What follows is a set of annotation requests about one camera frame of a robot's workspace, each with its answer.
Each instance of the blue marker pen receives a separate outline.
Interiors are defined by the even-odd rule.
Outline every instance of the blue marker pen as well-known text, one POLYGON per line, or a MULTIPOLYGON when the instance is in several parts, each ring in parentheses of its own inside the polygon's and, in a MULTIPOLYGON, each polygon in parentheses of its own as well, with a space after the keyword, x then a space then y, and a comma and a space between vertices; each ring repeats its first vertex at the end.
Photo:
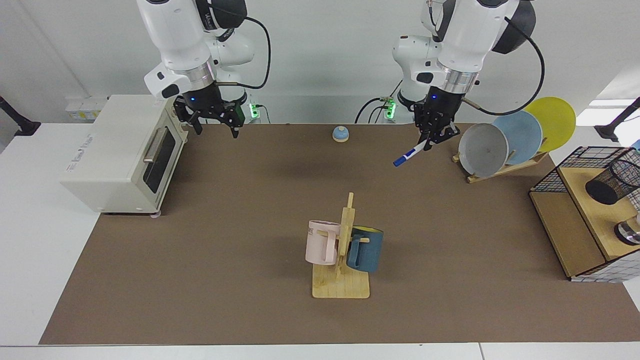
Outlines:
POLYGON ((398 167, 404 164, 405 161, 409 160, 410 158, 414 157, 418 152, 422 151, 425 145, 427 145, 427 140, 424 140, 423 142, 419 143, 413 149, 409 150, 409 152, 407 152, 406 154, 398 158, 398 160, 395 160, 394 166, 398 167))

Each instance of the white table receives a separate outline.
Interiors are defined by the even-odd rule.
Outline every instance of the white table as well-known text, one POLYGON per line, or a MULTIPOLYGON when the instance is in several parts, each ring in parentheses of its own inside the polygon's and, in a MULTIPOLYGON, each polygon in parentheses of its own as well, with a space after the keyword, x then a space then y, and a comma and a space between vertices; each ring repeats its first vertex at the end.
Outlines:
MULTIPOLYGON (((0 345, 8 345, 0 346, 0 359, 640 358, 640 343, 35 346, 98 219, 58 183, 89 128, 43 124, 34 136, 14 139, 0 154, 0 345)), ((592 138, 589 130, 579 129, 568 147, 592 138)), ((640 306, 640 280, 625 285, 640 306)))

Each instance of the plate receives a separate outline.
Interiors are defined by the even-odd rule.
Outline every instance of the plate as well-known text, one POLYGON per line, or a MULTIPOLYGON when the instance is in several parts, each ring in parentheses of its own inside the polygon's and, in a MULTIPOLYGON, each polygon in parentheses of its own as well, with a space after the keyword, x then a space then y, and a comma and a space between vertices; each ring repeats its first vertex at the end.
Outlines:
POLYGON ((531 159, 542 144, 542 127, 536 117, 526 111, 501 116, 493 122, 509 143, 509 153, 515 153, 507 159, 507 165, 517 165, 531 159))
POLYGON ((476 124, 460 139, 460 165, 472 175, 489 177, 507 162, 509 145, 504 133, 491 124, 476 124))
POLYGON ((542 136, 547 138, 540 151, 556 150, 573 136, 575 111, 559 97, 543 97, 532 102, 524 110, 538 119, 542 127, 542 136))

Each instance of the blue mug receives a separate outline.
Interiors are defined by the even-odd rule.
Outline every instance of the blue mug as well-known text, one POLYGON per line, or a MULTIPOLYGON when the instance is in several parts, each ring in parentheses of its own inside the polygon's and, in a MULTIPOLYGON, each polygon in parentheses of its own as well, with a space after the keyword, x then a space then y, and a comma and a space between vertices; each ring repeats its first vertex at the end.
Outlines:
POLYGON ((347 255, 347 266, 364 272, 378 269, 378 260, 382 250, 382 230, 366 226, 354 226, 351 232, 351 245, 347 255))

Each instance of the black wire basket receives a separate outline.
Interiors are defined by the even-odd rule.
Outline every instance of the black wire basket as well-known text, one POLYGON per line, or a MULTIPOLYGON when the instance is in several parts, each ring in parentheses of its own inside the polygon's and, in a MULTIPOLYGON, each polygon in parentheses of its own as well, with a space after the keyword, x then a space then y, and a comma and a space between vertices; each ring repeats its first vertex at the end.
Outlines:
POLYGON ((627 160, 613 161, 585 186, 592 199, 613 205, 640 188, 640 167, 627 160))

